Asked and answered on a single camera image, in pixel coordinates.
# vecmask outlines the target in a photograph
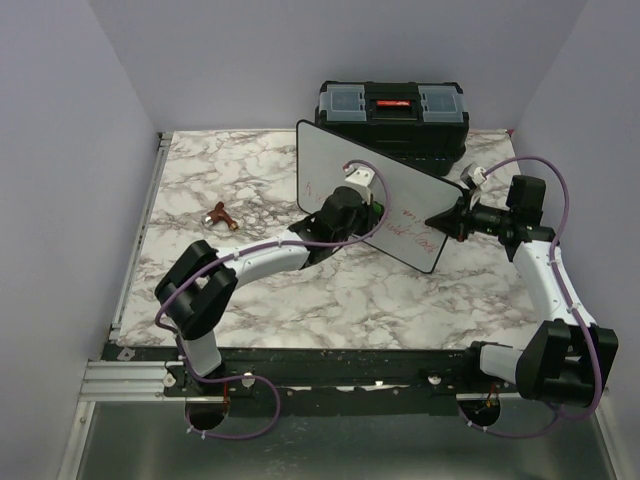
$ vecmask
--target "whiteboard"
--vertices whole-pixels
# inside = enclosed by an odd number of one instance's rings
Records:
[[[298,122],[296,136],[298,206],[306,213],[320,210],[336,187],[344,185],[342,166],[349,160],[366,160],[384,175],[392,200],[385,224],[366,243],[423,273],[432,273],[447,236],[424,221],[453,207],[462,188],[306,120]],[[376,201],[386,203],[381,182],[375,182],[372,191]]]

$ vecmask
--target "copper pipe fitting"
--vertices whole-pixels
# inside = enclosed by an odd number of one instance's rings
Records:
[[[237,230],[238,228],[240,228],[235,220],[233,220],[231,216],[227,212],[225,212],[224,203],[222,202],[218,202],[215,208],[205,215],[205,217],[202,219],[202,224],[205,227],[212,227],[219,223],[221,220],[227,224],[229,230]]]

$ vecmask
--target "gray wall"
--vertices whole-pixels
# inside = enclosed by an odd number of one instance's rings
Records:
[[[324,80],[445,81],[514,127],[584,0],[90,0],[160,130],[293,127]]]
[[[0,478],[55,478],[157,136],[85,0],[0,3]]]
[[[610,379],[621,428],[640,470],[640,3],[591,0],[529,104],[514,137],[518,154],[545,156],[566,175],[571,214],[563,256],[583,303],[615,328]],[[561,208],[557,184],[547,201]]]

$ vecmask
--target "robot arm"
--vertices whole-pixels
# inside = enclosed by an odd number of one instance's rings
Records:
[[[230,258],[209,271],[204,282],[190,285],[167,309],[185,354],[198,375],[206,376],[222,363],[214,327],[235,290],[275,273],[316,265],[338,250],[326,244],[346,241],[351,235],[362,236],[375,227],[382,216],[382,207],[373,201],[371,194],[374,178],[371,170],[357,168],[347,175],[345,185],[336,188],[319,211],[276,237],[220,249],[200,240],[187,248],[155,289],[160,303],[205,265]]]
[[[580,303],[562,264],[560,248],[555,248],[555,259],[549,257],[555,232],[540,226],[546,185],[538,178],[515,176],[507,197],[509,209],[487,207],[478,202],[477,195],[478,179],[483,177],[477,167],[471,169],[462,177],[470,187],[467,195],[426,224],[460,242],[474,232],[497,236],[524,280],[542,323],[524,350],[474,342],[470,368],[515,384],[523,398],[587,406],[595,391],[594,368],[573,312],[581,314],[596,347],[602,385],[611,370],[618,340],[612,330],[597,326]],[[557,262],[562,286],[552,262]],[[567,304],[563,287],[572,305]]]

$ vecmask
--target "red writing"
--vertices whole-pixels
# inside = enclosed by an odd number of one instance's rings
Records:
[[[311,187],[311,182],[307,182],[307,185],[304,187],[303,192],[305,197],[315,198],[317,203],[324,203],[327,199],[325,195],[320,195],[317,192],[313,191],[313,187]]]

